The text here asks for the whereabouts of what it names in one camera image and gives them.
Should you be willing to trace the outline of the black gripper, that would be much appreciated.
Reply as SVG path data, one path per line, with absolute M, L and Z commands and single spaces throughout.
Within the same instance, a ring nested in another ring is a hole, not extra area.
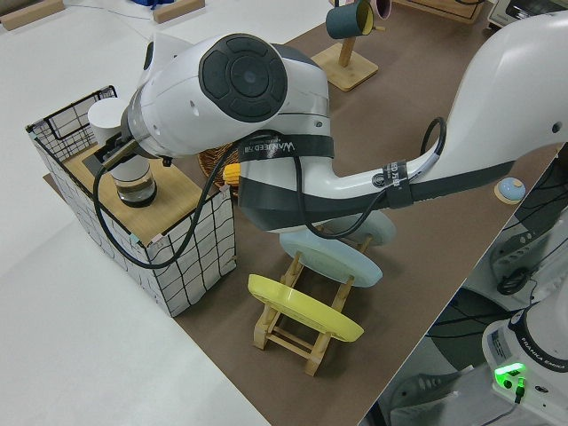
M 122 134 L 121 132 L 115 133 L 106 141 L 105 146 L 100 146 L 95 152 L 96 159 L 100 164 L 105 163 L 110 157 L 130 143 L 131 140 L 132 137 L 129 135 Z

